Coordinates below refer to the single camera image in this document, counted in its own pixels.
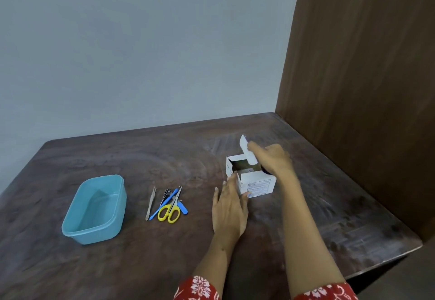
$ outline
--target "person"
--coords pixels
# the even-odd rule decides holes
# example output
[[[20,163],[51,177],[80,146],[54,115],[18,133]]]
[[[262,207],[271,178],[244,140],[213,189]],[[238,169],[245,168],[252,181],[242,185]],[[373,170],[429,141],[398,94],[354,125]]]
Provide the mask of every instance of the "person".
[[[285,269],[291,298],[357,299],[320,236],[289,154],[279,144],[264,149],[249,142],[248,149],[280,184]],[[234,246],[246,229],[248,217],[248,193],[239,199],[236,177],[233,173],[223,183],[220,197],[215,189],[211,210],[215,235],[193,277],[180,284],[174,300],[220,299]]]

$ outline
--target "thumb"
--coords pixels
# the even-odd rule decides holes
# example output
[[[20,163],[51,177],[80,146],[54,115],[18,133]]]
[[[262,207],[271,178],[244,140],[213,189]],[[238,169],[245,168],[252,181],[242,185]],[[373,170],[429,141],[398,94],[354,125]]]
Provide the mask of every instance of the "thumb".
[[[242,205],[243,214],[246,215],[246,216],[247,216],[247,213],[248,213],[248,211],[247,211],[247,200],[248,200],[248,196],[250,194],[251,193],[249,191],[245,192],[245,193],[242,194],[242,198],[240,199],[240,204]]]
[[[255,157],[257,158],[257,160],[260,161],[260,163],[265,159],[267,159],[266,157],[268,155],[268,152],[254,141],[250,141],[247,144],[247,149],[255,155]]]

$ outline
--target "empty container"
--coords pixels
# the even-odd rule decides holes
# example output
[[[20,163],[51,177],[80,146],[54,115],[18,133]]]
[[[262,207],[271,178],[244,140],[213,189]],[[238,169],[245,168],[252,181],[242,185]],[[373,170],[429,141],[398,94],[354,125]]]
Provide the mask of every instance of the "empty container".
[[[113,238],[121,230],[126,202],[122,176],[90,178],[77,190],[62,233],[83,245]]]

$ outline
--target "blue handle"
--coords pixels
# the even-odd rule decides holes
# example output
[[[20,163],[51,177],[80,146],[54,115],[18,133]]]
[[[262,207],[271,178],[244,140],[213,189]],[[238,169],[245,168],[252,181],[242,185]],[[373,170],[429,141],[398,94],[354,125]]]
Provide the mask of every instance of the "blue handle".
[[[156,212],[150,216],[149,220],[152,220],[157,215],[157,213],[159,213],[160,209],[163,206],[165,206],[172,199],[172,197],[177,194],[177,192],[178,192],[178,188],[176,188],[174,190],[174,192],[171,193],[171,195],[165,199],[165,201],[160,205],[160,207],[156,210]]]
[[[178,208],[184,215],[188,213],[188,210],[186,209],[186,207],[183,205],[181,201],[178,201]]]

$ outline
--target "person's left hand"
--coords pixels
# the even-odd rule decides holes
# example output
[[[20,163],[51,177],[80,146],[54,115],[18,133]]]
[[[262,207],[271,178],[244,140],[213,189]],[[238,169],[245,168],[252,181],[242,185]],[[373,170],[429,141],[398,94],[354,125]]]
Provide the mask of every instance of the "person's left hand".
[[[246,229],[249,192],[243,193],[242,198],[239,199],[236,181],[237,173],[233,173],[227,182],[224,181],[220,198],[219,189],[215,189],[211,215],[215,233],[236,230],[240,237]]]

